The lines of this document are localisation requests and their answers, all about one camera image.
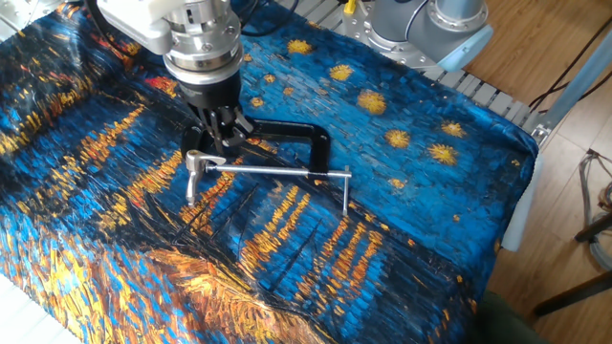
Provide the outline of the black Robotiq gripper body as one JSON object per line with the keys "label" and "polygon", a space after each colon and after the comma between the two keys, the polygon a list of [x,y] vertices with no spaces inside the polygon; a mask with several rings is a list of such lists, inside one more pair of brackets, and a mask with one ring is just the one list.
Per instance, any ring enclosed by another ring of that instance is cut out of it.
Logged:
{"label": "black Robotiq gripper body", "polygon": [[179,86],[189,108],[208,125],[212,124],[212,115],[222,125],[230,125],[242,110],[239,102],[242,86],[240,74],[212,84],[196,85],[180,81]]}

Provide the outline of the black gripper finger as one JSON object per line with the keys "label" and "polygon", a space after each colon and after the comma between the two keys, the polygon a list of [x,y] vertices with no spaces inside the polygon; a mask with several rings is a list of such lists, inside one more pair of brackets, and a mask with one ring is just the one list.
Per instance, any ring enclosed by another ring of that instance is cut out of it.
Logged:
{"label": "black gripper finger", "polygon": [[243,115],[241,107],[222,108],[222,143],[226,147],[242,144],[253,131],[253,124]]}
{"label": "black gripper finger", "polygon": [[203,110],[202,116],[204,119],[205,126],[207,127],[208,133],[210,134],[214,142],[215,150],[219,154],[223,154],[223,138],[219,127],[219,118],[217,114],[212,110]]}

